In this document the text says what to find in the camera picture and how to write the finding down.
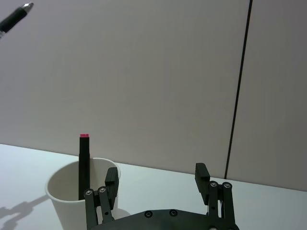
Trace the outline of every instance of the wall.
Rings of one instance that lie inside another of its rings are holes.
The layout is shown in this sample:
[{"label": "wall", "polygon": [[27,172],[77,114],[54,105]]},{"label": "wall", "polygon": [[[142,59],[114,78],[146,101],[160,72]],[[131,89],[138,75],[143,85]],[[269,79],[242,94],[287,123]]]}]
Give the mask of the wall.
[{"label": "wall", "polygon": [[[3,17],[22,5],[1,3]],[[223,177],[247,0],[37,0],[0,42],[0,142]]]},{"label": "wall", "polygon": [[253,2],[229,179],[307,191],[306,7]]}]

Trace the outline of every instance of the black marker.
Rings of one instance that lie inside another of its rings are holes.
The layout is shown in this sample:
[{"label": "black marker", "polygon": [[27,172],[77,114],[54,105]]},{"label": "black marker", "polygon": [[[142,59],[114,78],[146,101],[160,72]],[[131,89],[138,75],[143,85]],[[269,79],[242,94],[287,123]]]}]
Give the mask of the black marker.
[{"label": "black marker", "polygon": [[79,151],[79,200],[84,200],[84,191],[90,188],[90,136],[88,134],[80,134]]}]

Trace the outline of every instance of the white paper cup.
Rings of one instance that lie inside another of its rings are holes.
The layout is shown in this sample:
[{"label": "white paper cup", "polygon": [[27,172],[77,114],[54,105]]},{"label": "white paper cup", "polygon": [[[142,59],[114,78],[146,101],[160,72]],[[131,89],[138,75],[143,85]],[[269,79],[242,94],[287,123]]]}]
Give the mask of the white paper cup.
[{"label": "white paper cup", "polygon": [[[91,188],[105,185],[107,170],[117,167],[118,178],[120,169],[113,161],[103,158],[90,159]],[[51,199],[64,230],[86,230],[85,200],[78,200],[79,162],[70,163],[57,170],[46,183],[46,193]],[[117,217],[118,196],[115,199],[112,216]],[[97,208],[98,223],[102,221],[101,208]]]}]

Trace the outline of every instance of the white table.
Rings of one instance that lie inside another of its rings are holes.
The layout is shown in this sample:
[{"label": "white table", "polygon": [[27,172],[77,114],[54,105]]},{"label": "white table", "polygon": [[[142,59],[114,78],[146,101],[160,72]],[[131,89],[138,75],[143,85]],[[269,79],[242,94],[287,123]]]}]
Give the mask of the white table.
[{"label": "white table", "polygon": [[[77,159],[76,156],[0,145],[0,228],[62,229],[44,186],[54,171]],[[126,164],[119,166],[122,174],[118,207],[130,214],[164,208],[206,212],[194,175]],[[233,185],[236,223],[241,230],[307,229],[307,192],[229,182]]]}]

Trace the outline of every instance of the black pen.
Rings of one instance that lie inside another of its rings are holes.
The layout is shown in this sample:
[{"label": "black pen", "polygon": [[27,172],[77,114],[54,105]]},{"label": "black pen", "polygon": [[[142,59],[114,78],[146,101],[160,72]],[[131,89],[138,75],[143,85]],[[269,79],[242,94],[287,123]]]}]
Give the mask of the black pen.
[{"label": "black pen", "polygon": [[9,32],[18,22],[20,22],[32,9],[34,3],[27,3],[22,7],[18,7],[7,18],[0,22],[0,38]]}]

